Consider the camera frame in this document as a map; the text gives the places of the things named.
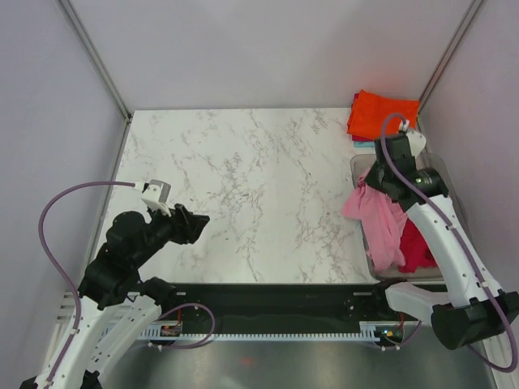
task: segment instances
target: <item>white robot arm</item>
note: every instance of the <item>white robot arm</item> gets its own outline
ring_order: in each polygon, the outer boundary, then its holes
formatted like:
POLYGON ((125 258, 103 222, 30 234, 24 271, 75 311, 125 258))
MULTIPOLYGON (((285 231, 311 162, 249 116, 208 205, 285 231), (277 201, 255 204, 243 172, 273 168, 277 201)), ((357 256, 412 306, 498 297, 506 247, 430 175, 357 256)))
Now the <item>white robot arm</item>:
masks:
POLYGON ((416 169, 405 133, 377 139, 375 153, 366 184, 401 205, 427 242, 448 290, 430 293, 394 280, 385 289, 389 308, 431 324, 449 349, 498 335, 505 328, 510 332, 508 322, 519 314, 519 295, 505 293, 483 266, 438 172, 416 169))

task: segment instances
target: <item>red cloth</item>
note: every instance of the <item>red cloth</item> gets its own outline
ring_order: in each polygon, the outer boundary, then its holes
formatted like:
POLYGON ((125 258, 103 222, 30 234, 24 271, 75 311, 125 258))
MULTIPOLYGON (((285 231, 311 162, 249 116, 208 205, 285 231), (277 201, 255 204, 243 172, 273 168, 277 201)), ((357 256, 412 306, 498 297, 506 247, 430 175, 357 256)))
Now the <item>red cloth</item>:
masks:
POLYGON ((402 273, 414 273, 418 267, 438 266, 425 239, 411 220, 405 222, 400 250, 405 258, 405 265, 398 267, 402 273))

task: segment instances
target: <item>folded cloth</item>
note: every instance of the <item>folded cloth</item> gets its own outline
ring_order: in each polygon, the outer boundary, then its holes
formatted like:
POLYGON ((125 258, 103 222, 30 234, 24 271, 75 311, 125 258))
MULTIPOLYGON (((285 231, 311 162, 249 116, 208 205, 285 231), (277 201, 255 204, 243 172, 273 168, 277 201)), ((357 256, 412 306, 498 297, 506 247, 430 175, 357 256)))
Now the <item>folded cloth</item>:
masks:
POLYGON ((350 129, 351 119, 353 119, 353 117, 354 117, 354 106, 355 106, 355 101, 357 101, 357 99, 358 99, 358 93, 355 93, 354 102, 351 103, 350 117, 348 118, 348 123, 346 124, 348 130, 350 129))
MULTIPOLYGON (((348 120, 348 134, 371 140, 377 139, 380 137, 385 118, 391 113, 401 113, 410 121, 410 126, 415 127, 418 106, 417 100, 388 99, 362 90, 354 100, 348 120)), ((391 120, 387 127, 387 134, 396 134, 400 123, 399 118, 391 120)))
POLYGON ((411 220, 405 223, 400 250, 405 257, 405 265, 398 268, 402 273, 414 273, 418 267, 438 266, 425 239, 411 220))
POLYGON ((346 201, 342 215, 362 221, 369 247, 368 255, 375 271, 383 271, 394 263, 404 266, 400 238, 407 215, 386 194, 366 185, 364 178, 368 171, 357 179, 358 187, 346 201))

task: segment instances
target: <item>metal floor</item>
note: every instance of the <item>metal floor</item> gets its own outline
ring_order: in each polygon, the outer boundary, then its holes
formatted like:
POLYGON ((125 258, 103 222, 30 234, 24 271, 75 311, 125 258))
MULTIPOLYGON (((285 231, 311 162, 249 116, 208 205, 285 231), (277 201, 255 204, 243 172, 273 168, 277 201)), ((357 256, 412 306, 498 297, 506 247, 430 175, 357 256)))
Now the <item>metal floor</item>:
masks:
POLYGON ((135 348, 104 389, 487 389, 491 371, 423 328, 401 351, 353 343, 214 342, 193 350, 135 348))

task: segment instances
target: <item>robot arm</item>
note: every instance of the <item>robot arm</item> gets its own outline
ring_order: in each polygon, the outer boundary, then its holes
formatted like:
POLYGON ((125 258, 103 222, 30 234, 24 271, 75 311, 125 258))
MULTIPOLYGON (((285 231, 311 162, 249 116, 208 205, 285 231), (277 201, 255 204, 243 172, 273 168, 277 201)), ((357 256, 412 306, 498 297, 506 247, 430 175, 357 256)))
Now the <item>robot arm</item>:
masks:
POLYGON ((140 280, 139 268, 168 242, 179 245, 195 243, 208 216, 193 215, 183 205, 174 209, 165 205, 170 186, 151 181, 141 184, 142 199, 152 217, 149 223, 138 212, 118 215, 106 233, 106 243, 87 266, 79 285, 81 321, 72 330, 71 320, 66 335, 46 369, 37 377, 22 383, 20 389, 99 389, 100 382, 128 350, 141 331, 172 308, 175 287, 153 278, 139 286, 143 296, 137 297, 130 311, 98 344, 111 317, 140 280), (69 342, 69 334, 74 336, 69 342), (60 352, 67 347, 63 359, 60 352), (58 365, 53 381, 49 372, 58 365))
POLYGON ((447 293, 430 293, 410 283, 398 282, 385 291, 389 307, 431 324, 441 343, 450 349, 499 335, 504 331, 504 326, 483 287, 490 290, 509 322, 519 314, 519 295, 517 292, 505 293, 483 266, 456 217, 447 186, 440 175, 431 168, 416 169, 407 135, 400 133, 387 137, 386 144, 398 171, 451 221, 447 225, 429 203, 425 203, 396 177, 386 162, 380 140, 375 141, 376 162, 366 177, 366 184, 387 194, 402 206, 426 240, 448 290, 447 293), (453 229, 458 232, 476 266, 484 274, 483 284, 478 281, 453 229))

